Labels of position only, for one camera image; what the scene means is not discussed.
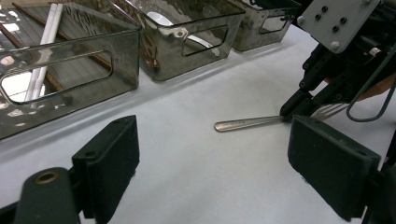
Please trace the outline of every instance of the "plastic storage container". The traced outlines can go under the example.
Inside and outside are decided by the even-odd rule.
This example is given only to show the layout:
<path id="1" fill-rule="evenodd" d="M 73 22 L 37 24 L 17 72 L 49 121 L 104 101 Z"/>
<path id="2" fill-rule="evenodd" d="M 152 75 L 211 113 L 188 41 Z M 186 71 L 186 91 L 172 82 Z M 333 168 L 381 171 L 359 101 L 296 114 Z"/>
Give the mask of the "plastic storage container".
<path id="1" fill-rule="evenodd" d="M 282 41 L 300 4 L 291 0 L 227 0 L 246 11 L 233 48 L 239 51 Z"/>
<path id="2" fill-rule="evenodd" d="M 245 11 L 225 0 L 110 0 L 142 26 L 140 66 L 165 81 L 228 57 Z"/>
<path id="3" fill-rule="evenodd" d="M 6 15 L 2 24 L 16 40 L 0 34 L 0 139 L 138 86 L 140 27 L 122 21 L 105 1 L 68 2 L 58 29 L 62 37 L 47 45 L 39 44 L 48 4 L 23 6 L 31 16 L 22 9 L 1 8 Z M 42 94 L 26 100 L 33 69 L 43 66 L 48 73 Z"/>

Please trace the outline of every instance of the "white mounting plate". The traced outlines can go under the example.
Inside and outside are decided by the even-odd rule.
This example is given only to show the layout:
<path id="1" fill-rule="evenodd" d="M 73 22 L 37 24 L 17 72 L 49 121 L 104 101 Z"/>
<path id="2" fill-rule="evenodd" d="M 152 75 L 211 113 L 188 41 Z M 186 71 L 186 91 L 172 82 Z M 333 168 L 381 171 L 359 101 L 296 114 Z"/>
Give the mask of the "white mounting plate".
<path id="1" fill-rule="evenodd" d="M 297 22 L 326 48 L 341 53 L 379 2 L 380 0 L 314 0 Z M 333 31 L 334 26 L 338 27 L 337 32 Z"/>

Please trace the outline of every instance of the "spoon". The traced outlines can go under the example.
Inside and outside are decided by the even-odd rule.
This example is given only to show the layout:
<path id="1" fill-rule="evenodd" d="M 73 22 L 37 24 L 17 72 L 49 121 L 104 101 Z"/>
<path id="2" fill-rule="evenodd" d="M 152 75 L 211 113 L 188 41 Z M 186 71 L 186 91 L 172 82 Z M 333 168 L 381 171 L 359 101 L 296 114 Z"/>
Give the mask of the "spoon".
<path id="1" fill-rule="evenodd" d="M 148 13 L 148 16 L 150 18 L 152 18 L 154 21 L 158 22 L 158 24 L 163 25 L 163 26 L 172 26 L 174 25 L 171 21 L 169 21 L 165 16 L 163 16 L 162 14 L 158 13 L 158 12 L 153 12 L 150 11 Z M 199 44 L 201 44 L 202 46 L 206 47 L 207 49 L 210 49 L 213 47 L 213 45 L 207 43 L 206 41 L 204 41 L 203 39 L 195 36 L 195 35 L 189 35 L 189 37 L 187 37 L 188 39 L 195 41 Z"/>

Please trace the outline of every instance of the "white tablecloth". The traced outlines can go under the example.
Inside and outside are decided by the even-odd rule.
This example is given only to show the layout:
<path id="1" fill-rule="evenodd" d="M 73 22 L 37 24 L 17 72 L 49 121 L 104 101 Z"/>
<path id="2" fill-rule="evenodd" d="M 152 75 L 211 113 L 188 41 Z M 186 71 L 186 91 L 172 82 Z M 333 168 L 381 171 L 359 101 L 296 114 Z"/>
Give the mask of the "white tablecloth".
<path id="1" fill-rule="evenodd" d="M 141 162 L 111 223 L 344 223 L 289 165 L 290 124 L 231 133 L 213 128 L 221 120 L 277 115 L 297 91 L 316 44 L 291 27 L 281 43 L 232 51 L 226 60 L 162 84 L 140 70 L 137 91 L 0 142 L 0 206 L 17 201 L 35 172 L 70 168 L 71 157 L 111 120 L 136 115 Z M 353 111 L 372 116 L 384 98 Z M 356 123 L 345 113 L 326 122 L 385 155 L 395 111 L 392 101 L 374 122 Z"/>

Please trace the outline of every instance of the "wire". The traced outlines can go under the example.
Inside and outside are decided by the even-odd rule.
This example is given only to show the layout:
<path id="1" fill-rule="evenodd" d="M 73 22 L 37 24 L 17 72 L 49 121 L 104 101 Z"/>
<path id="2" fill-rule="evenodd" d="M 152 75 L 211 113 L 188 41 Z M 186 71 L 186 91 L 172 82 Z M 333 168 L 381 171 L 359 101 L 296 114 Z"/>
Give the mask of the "wire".
<path id="1" fill-rule="evenodd" d="M 352 101 L 350 102 L 349 106 L 346 109 L 346 115 L 349 119 L 355 121 L 355 122 L 370 122 L 376 119 L 379 119 L 382 117 L 382 115 L 385 113 L 385 111 L 388 108 L 388 105 L 390 103 L 390 99 L 392 98 L 393 93 L 395 92 L 396 89 L 396 79 L 393 81 L 392 87 L 389 90 L 388 96 L 385 99 L 384 104 L 381 107 L 381 110 L 378 112 L 378 114 L 372 118 L 368 118 L 368 119 L 357 119 L 355 117 L 353 117 L 350 114 L 350 110 L 353 107 L 354 104 L 356 104 L 356 102 L 358 102 L 359 98 L 361 97 L 361 95 L 369 88 L 370 84 L 374 81 L 374 79 L 379 75 L 379 73 L 382 71 L 382 69 L 388 64 L 388 62 L 392 59 L 393 55 L 395 54 L 396 51 L 396 43 L 393 45 L 392 49 L 390 50 L 388 56 L 384 59 L 384 61 L 376 68 L 376 70 L 374 71 L 373 75 L 366 81 L 366 83 L 364 83 L 364 85 L 361 87 L 361 89 L 359 90 L 359 92 L 355 95 L 355 98 L 352 99 Z"/>

